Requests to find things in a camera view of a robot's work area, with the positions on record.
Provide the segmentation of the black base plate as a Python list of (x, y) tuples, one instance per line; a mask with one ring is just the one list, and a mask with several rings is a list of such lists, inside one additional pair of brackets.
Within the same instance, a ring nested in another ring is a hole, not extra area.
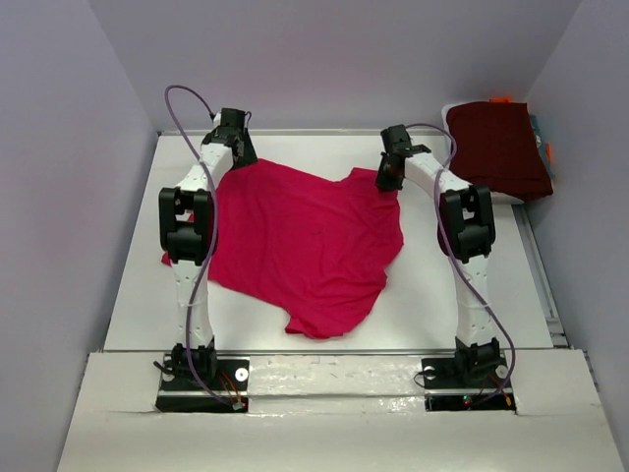
[(428, 412), (516, 411), (511, 382), (500, 391), (508, 373), (504, 359), (487, 373), (464, 379), (454, 371), (454, 359), (432, 357), (422, 360), (414, 374), (415, 384), (424, 392)]
[(211, 393), (189, 372), (172, 374), (169, 355), (162, 363), (155, 361), (154, 366), (160, 371), (155, 399), (155, 408), (159, 412), (245, 414), (249, 411), (249, 358), (219, 357), (214, 379), (206, 382)]

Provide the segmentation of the metal rail right side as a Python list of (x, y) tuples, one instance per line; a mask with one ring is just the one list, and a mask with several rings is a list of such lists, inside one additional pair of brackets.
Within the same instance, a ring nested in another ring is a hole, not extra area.
[(554, 348), (570, 349), (571, 344), (566, 336), (555, 300), (546, 276), (542, 256), (535, 238), (533, 227), (524, 206), (514, 206), (513, 213), (518, 230), (531, 268), (532, 277), (539, 295), (546, 326)]

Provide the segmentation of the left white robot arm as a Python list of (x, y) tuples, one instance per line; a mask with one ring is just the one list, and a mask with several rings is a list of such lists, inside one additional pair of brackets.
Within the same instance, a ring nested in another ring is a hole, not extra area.
[(173, 269), (178, 337), (165, 363), (168, 374), (197, 388), (212, 385), (218, 361), (207, 302), (209, 259), (217, 246), (216, 188), (226, 174), (257, 162), (249, 113), (224, 108), (194, 150), (197, 162), (158, 194), (160, 245)]

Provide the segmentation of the orange object behind stack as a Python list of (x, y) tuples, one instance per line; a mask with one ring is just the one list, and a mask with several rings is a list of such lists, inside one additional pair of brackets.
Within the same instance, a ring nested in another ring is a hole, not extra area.
[(512, 102), (512, 97), (507, 95), (507, 96), (502, 96), (502, 97), (493, 97), (489, 100), (489, 102), (491, 103), (511, 103)]

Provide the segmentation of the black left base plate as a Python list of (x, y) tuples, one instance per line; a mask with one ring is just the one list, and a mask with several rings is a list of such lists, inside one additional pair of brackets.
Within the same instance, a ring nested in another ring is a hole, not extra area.
[(245, 414), (249, 411), (249, 358), (219, 357), (214, 379), (206, 382), (211, 393), (189, 372), (172, 374), (169, 355), (162, 363), (155, 361), (154, 366), (160, 371), (155, 399), (155, 408), (159, 412)]

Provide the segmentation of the teal orange item beside stack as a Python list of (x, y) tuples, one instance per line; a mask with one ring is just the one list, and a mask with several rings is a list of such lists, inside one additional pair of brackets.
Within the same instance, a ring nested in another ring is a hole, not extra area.
[(536, 146), (538, 150), (538, 154), (540, 155), (541, 160), (543, 161), (546, 172), (551, 180), (555, 178), (554, 171), (552, 169), (552, 157), (551, 157), (551, 147), (549, 142), (544, 138), (541, 125), (539, 119), (536, 115), (529, 115), (530, 123), (535, 135)]

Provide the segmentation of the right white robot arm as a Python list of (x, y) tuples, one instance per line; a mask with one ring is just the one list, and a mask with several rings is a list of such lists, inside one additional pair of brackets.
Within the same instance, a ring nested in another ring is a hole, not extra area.
[(383, 152), (375, 184), (385, 192), (412, 182), (432, 197), (437, 242), (455, 281), (457, 328), (450, 357), (426, 358), (420, 371), (429, 389), (480, 388), (503, 364), (494, 312), (488, 303), (487, 268), (496, 239), (490, 189), (472, 184), (414, 144), (405, 125), (380, 132)]

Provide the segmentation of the pink t-shirt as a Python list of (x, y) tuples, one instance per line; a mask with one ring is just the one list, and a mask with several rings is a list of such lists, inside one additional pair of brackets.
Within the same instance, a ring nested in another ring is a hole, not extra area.
[(290, 334), (349, 333), (404, 244), (398, 196), (374, 181), (364, 168), (329, 181), (264, 159), (228, 172), (208, 279), (283, 309)]

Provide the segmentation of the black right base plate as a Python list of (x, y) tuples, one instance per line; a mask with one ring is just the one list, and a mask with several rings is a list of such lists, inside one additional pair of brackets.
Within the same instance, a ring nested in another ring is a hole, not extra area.
[(500, 391), (508, 373), (504, 359), (487, 373), (464, 379), (454, 371), (454, 359), (432, 357), (422, 360), (414, 374), (415, 384), (424, 392), (428, 412), (516, 411), (511, 382)]

